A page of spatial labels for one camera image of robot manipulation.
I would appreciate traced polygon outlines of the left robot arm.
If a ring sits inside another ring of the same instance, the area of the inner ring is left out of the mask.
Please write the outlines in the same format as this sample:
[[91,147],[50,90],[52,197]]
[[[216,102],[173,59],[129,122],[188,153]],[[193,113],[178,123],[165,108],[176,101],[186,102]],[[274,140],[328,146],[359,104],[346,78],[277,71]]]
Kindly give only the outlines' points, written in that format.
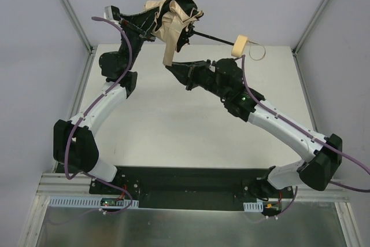
[[108,6],[103,17],[93,17],[94,21],[115,27],[121,45],[99,57],[105,82],[96,99],[69,120],[58,120],[54,125],[53,157],[64,166],[67,179],[84,173],[111,182],[117,175],[117,167],[100,157],[95,136],[109,115],[135,90],[138,74],[132,67],[144,42],[155,40],[152,32],[157,13],[158,9],[152,8],[127,15],[115,6]]

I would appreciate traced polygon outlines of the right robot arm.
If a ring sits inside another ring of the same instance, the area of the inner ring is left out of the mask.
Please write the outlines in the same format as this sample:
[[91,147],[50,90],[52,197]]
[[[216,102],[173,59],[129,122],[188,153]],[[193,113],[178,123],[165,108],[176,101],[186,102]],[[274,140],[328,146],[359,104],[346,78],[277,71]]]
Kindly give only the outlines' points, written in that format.
[[167,70],[186,90],[201,87],[214,94],[230,114],[262,128],[300,156],[295,163],[270,167],[249,185],[251,195],[267,200],[289,186],[307,185],[317,191],[327,188],[342,162],[342,139],[309,131],[279,113],[262,94],[245,86],[242,68],[234,58],[174,62]]

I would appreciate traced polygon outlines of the beige folding umbrella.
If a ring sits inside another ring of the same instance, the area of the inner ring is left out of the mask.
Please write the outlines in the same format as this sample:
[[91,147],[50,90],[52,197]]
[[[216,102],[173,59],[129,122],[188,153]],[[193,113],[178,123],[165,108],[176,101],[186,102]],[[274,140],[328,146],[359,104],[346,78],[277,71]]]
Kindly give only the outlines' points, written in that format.
[[172,66],[173,56],[189,43],[194,33],[194,23],[204,16],[193,0],[149,0],[145,12],[154,12],[152,34],[165,43],[163,64]]

